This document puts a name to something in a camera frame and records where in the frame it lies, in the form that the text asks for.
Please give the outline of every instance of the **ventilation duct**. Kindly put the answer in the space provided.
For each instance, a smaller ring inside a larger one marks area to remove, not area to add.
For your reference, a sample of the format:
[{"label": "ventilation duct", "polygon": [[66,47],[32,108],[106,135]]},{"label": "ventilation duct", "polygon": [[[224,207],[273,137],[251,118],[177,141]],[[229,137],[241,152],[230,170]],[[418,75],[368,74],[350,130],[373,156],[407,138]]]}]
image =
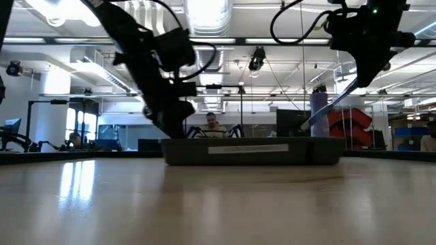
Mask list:
[{"label": "ventilation duct", "polygon": [[[230,21],[232,17],[232,0],[184,0],[184,9],[191,35],[196,37],[228,37]],[[204,66],[212,57],[212,50],[197,50],[198,66]],[[211,66],[206,73],[201,74],[200,84],[222,84],[222,74],[208,72],[220,72],[223,67],[226,52],[218,51]],[[207,90],[205,93],[220,93],[221,91]],[[209,97],[213,103],[208,103],[209,108],[216,108],[221,103],[219,97]]]}]

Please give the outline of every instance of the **ceiling light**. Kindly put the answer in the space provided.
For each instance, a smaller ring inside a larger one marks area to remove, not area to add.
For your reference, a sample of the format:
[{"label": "ceiling light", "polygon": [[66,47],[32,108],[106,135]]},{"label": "ceiling light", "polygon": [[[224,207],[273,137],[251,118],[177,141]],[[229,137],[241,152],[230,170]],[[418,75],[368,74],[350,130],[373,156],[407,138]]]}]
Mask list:
[{"label": "ceiling light", "polygon": [[420,29],[419,31],[415,32],[415,36],[421,34],[422,32],[426,31],[427,29],[433,27],[434,25],[436,25],[436,21],[431,23],[430,25],[424,27],[423,29]]},{"label": "ceiling light", "polygon": [[193,42],[207,42],[210,44],[234,44],[236,39],[234,38],[191,38]]},{"label": "ceiling light", "polygon": [[5,37],[5,44],[19,44],[19,43],[28,43],[28,44],[45,44],[46,40],[44,38],[37,37]]},{"label": "ceiling light", "polygon": [[197,95],[198,97],[224,97],[224,95],[214,95],[214,94],[202,94],[202,95]]},{"label": "ceiling light", "polygon": [[47,18],[47,23],[60,27],[65,20],[82,20],[90,27],[98,27],[100,21],[94,13],[80,1],[61,0],[52,3],[46,0],[26,0],[36,11]]},{"label": "ceiling light", "polygon": [[[212,47],[208,47],[208,46],[194,46],[193,47],[194,50],[213,50]],[[224,51],[224,50],[234,50],[234,48],[231,47],[217,47],[218,51]]]},{"label": "ceiling light", "polygon": [[304,44],[328,44],[329,39],[304,39]]},{"label": "ceiling light", "polygon": [[[297,39],[279,38],[282,42],[295,42]],[[301,41],[303,44],[328,44],[329,39],[304,39]],[[276,44],[272,38],[246,38],[246,44]]]},{"label": "ceiling light", "polygon": [[113,44],[110,38],[55,38],[60,44]]},{"label": "ceiling light", "polygon": [[[297,39],[286,39],[281,38],[280,41],[283,42],[295,42]],[[272,38],[246,38],[245,39],[246,44],[276,44],[276,41]]]},{"label": "ceiling light", "polygon": [[251,78],[258,78],[260,75],[260,71],[250,71],[250,77]]}]

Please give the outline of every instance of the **red object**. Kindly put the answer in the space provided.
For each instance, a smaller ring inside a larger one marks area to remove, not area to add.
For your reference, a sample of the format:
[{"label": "red object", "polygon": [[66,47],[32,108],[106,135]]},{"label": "red object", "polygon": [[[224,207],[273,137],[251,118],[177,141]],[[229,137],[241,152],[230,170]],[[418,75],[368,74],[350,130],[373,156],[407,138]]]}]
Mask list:
[{"label": "red object", "polygon": [[366,115],[364,112],[359,109],[353,108],[351,110],[352,114],[352,132],[350,131],[350,110],[343,111],[333,111],[328,114],[328,122],[330,124],[330,136],[332,137],[341,137],[341,138],[350,138],[353,140],[353,149],[358,150],[362,146],[371,146],[372,135],[369,132],[366,132],[373,119]]},{"label": "red object", "polygon": [[[344,110],[343,111],[343,117],[345,120],[349,121],[349,110]],[[364,112],[362,112],[359,109],[353,108],[352,109],[352,120],[353,120],[353,125],[354,122],[357,122],[358,124],[360,124],[364,129],[367,129],[369,126],[371,126],[371,123],[373,122],[373,119],[366,115]],[[342,124],[342,112],[341,111],[332,111],[328,114],[328,124],[331,126],[337,124],[337,123],[341,123]]]}]

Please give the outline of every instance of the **window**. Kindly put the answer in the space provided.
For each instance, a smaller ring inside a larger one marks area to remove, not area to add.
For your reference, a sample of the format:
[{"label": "window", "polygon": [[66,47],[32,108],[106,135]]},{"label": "window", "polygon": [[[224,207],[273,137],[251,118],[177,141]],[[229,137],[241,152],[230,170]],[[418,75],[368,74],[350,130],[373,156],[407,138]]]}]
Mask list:
[{"label": "window", "polygon": [[[83,112],[68,108],[67,111],[67,126],[65,131],[65,139],[69,140],[70,133],[75,130],[82,132]],[[88,140],[95,140],[95,132],[97,131],[97,116],[90,113],[84,114],[84,136]]]},{"label": "window", "polygon": [[76,127],[76,111],[75,109],[68,108],[67,110],[67,126],[65,131],[65,140],[69,140],[70,133],[74,132]]},{"label": "window", "polygon": [[[77,114],[78,132],[82,131],[83,112]],[[84,135],[88,140],[95,140],[95,132],[97,127],[97,116],[90,113],[84,114]]]}]

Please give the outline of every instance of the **gray plastic tray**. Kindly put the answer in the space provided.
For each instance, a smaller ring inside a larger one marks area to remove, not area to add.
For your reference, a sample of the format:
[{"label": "gray plastic tray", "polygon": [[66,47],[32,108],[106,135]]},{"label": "gray plastic tray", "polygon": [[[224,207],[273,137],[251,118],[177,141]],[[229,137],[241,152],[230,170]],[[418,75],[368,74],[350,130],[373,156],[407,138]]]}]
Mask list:
[{"label": "gray plastic tray", "polygon": [[162,140],[168,165],[334,165],[339,138],[278,137]]}]

